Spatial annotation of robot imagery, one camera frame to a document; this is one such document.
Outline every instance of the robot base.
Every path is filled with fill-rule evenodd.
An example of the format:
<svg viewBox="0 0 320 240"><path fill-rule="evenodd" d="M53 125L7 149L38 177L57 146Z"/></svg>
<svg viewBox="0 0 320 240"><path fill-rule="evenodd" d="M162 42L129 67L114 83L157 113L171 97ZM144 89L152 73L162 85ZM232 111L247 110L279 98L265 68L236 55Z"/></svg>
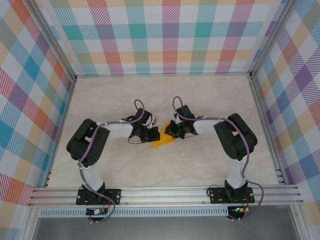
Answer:
<svg viewBox="0 0 320 240"><path fill-rule="evenodd" d="M233 199L232 201L226 195L225 187L210 187L208 189L211 204L253 204L255 202L254 192L251 187L246 187L242 195Z"/></svg>
<svg viewBox="0 0 320 240"><path fill-rule="evenodd" d="M103 183L102 187L97 191L98 193L111 198L115 205L120 204L121 189L106 189ZM76 205L108 205L109 201L105 198L96 195L85 186L81 186L76 197Z"/></svg>

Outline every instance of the vent grille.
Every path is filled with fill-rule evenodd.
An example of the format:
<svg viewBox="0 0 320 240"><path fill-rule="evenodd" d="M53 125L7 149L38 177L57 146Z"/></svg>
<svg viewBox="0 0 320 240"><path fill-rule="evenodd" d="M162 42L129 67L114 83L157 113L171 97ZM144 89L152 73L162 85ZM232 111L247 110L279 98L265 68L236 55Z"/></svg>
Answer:
<svg viewBox="0 0 320 240"><path fill-rule="evenodd" d="M125 207L116 208L112 217L203 217L228 216L226 206L206 207ZM40 218L83 218L87 217L86 209L82 208L44 208Z"/></svg>

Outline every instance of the yellow object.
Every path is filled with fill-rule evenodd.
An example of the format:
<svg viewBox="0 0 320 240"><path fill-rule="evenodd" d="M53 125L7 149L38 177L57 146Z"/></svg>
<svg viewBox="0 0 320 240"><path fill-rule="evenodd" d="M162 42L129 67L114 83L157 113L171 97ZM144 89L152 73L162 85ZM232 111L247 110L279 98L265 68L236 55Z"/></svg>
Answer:
<svg viewBox="0 0 320 240"><path fill-rule="evenodd" d="M153 142L153 144L150 146L150 148L155 148L155 147L158 147L158 146L161 146L161 145L164 145L164 144L169 144L169 143L172 143L172 142L174 142L176 140L172 136L169 136L169 135L165 134L166 127L169 124L170 124L169 121L167 121L165 123L164 127L160 131L160 140Z"/></svg>

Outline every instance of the aluminum rail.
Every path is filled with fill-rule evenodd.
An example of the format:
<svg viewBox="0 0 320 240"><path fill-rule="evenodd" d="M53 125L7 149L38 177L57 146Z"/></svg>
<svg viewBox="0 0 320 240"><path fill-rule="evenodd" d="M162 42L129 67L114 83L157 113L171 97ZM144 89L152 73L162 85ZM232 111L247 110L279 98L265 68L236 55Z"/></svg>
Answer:
<svg viewBox="0 0 320 240"><path fill-rule="evenodd" d="M261 189L250 185L253 189L255 203L261 199ZM264 185L262 205L299 205L303 198L296 185ZM207 186L190 187L122 187L121 201L117 208L126 207L190 207L210 205L207 196ZM86 208L86 205L76 205L78 188L35 188L29 207L31 208ZM239 204L211 204L212 206L236 206Z"/></svg>

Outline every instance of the white floor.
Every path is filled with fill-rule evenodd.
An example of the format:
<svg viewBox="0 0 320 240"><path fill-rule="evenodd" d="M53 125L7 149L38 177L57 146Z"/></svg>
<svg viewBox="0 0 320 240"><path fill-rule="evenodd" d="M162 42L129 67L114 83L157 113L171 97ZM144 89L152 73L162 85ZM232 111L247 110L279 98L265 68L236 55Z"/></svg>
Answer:
<svg viewBox="0 0 320 240"><path fill-rule="evenodd" d="M199 75L78 79L49 187L81 186L77 162L66 146L84 119L108 122L134 115L133 101L140 99L157 117L161 129L174 117L172 99L176 95L196 117L240 114L258 138L246 177L261 184L278 184L247 77ZM98 161L107 187L223 185L228 175L229 159L216 135L177 139L156 148L127 140L107 141Z"/></svg>

